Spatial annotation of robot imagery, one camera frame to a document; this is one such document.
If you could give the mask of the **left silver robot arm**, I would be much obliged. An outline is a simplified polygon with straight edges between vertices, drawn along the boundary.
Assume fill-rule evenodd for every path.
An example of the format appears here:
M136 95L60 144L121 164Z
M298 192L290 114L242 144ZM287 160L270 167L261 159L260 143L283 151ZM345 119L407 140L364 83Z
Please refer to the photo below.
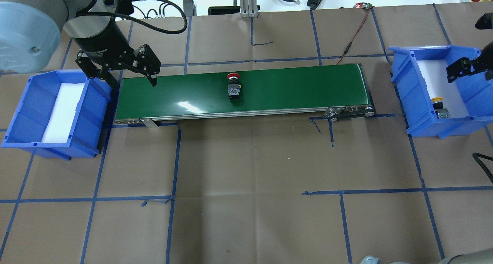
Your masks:
M129 70L157 85L161 62L149 45L132 48L116 24L129 19L135 0L1 0L1 70L42 71L60 44L62 31L79 45L75 62L85 76L105 81Z

